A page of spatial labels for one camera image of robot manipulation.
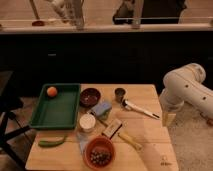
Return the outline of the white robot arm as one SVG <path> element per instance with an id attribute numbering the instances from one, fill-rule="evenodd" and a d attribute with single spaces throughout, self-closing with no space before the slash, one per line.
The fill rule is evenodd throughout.
<path id="1" fill-rule="evenodd" d="M 184 65 L 164 76 L 164 89 L 159 96 L 164 126 L 169 126 L 176 112 L 188 102 L 213 127 L 213 90 L 203 85 L 205 78 L 204 68 L 197 63 Z"/>

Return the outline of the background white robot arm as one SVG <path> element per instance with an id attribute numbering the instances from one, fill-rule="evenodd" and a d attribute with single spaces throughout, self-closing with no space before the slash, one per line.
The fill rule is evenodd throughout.
<path id="1" fill-rule="evenodd" d="M 64 23 L 76 24 L 83 18 L 84 0 L 47 0 Z"/>

